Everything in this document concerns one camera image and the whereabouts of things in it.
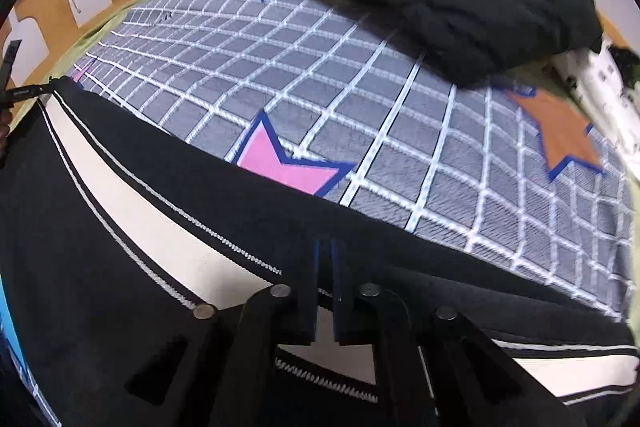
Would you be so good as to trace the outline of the black pants with white stripe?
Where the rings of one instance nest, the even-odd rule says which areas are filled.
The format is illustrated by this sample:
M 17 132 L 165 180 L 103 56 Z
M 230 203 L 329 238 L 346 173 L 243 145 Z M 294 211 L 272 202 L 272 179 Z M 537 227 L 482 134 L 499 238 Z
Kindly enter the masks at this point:
M 57 421 L 101 388 L 70 289 L 66 248 L 81 239 L 199 239 L 260 277 L 322 246 L 316 332 L 282 343 L 276 380 L 249 426 L 386 426 L 368 345 L 334 338 L 329 243 L 420 312 L 450 306 L 579 416 L 626 423 L 639 350 L 628 327 L 559 291 L 362 213 L 256 176 L 161 132 L 66 78 L 10 134 L 1 166 L 1 286 L 35 385 Z

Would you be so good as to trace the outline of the grey checkered bed mat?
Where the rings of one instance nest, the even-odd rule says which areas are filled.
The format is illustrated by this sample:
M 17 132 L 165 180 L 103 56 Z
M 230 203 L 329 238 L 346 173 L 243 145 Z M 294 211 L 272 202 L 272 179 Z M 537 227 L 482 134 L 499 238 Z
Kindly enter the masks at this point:
M 317 0 L 143 0 L 70 62 L 210 155 L 628 317 L 634 202 L 614 147 L 539 89 L 463 90 L 397 31 Z

